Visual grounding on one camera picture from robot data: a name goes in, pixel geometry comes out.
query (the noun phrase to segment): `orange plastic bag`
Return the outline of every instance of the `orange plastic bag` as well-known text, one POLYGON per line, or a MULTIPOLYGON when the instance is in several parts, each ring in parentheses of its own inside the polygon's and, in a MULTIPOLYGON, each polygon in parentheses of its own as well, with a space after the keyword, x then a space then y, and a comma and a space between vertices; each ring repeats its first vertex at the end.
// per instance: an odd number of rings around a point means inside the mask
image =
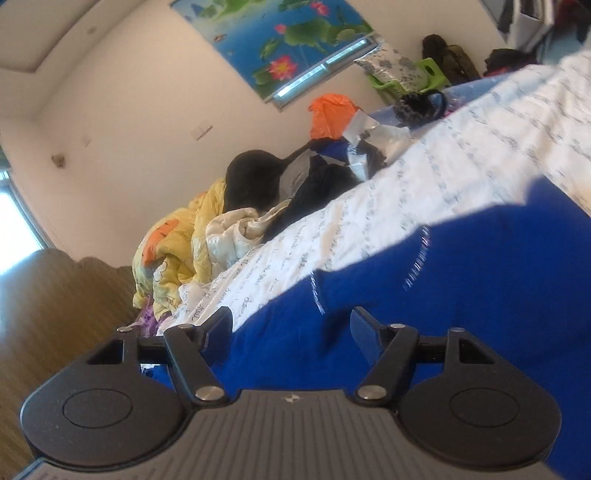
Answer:
POLYGON ((314 100, 308 110, 314 114, 310 138, 338 140, 359 107, 346 95, 327 93, 314 100))

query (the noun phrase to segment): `light switch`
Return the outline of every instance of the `light switch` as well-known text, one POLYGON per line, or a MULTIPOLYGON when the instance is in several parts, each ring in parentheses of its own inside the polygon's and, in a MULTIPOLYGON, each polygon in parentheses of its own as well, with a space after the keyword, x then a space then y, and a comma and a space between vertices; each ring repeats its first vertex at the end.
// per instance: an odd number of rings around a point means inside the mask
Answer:
POLYGON ((191 137, 193 137, 194 140, 199 140, 203 138, 203 136, 207 134, 212 128, 213 125, 209 120, 203 120, 191 131, 191 137))

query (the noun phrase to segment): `purple fabric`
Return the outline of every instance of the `purple fabric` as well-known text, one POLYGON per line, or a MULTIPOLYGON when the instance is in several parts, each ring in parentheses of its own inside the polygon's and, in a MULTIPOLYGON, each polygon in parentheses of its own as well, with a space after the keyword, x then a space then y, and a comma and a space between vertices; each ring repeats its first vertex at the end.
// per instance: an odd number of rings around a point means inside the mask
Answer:
POLYGON ((150 296, 148 305, 140 311, 136 321, 131 326, 141 327, 141 335, 143 337, 153 337, 156 336, 160 324, 168 317, 170 317, 170 312, 165 312, 160 317, 160 320, 156 319, 154 315, 154 299, 150 296))

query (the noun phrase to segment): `green stool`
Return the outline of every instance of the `green stool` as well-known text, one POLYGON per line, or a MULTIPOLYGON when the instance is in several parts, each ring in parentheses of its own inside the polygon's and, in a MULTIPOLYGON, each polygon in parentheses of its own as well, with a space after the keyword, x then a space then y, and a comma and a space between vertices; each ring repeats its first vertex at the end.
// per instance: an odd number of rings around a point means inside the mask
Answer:
MULTIPOLYGON (((424 59, 416 62, 415 65, 423 70, 428 76, 427 86, 424 89, 419 90, 419 93, 423 93, 428 90, 443 90, 444 88, 452 86, 433 59, 424 59)), ((376 77, 370 75, 369 82, 378 91, 380 96, 390 95, 394 98, 394 100, 398 100, 403 95, 410 93, 402 85, 400 85, 400 82, 397 80, 391 80, 388 83, 382 83, 376 77)))

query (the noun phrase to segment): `yellow comforter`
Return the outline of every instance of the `yellow comforter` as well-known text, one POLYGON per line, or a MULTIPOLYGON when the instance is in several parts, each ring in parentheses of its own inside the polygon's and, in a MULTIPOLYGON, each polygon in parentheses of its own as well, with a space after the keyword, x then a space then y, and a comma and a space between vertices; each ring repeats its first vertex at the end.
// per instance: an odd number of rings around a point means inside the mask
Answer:
POLYGON ((154 298, 157 319, 174 312, 181 299, 178 288, 193 278, 200 283, 212 280, 205 228, 223 212, 224 179, 157 222, 140 243, 132 263, 136 293, 134 306, 142 309, 154 298))

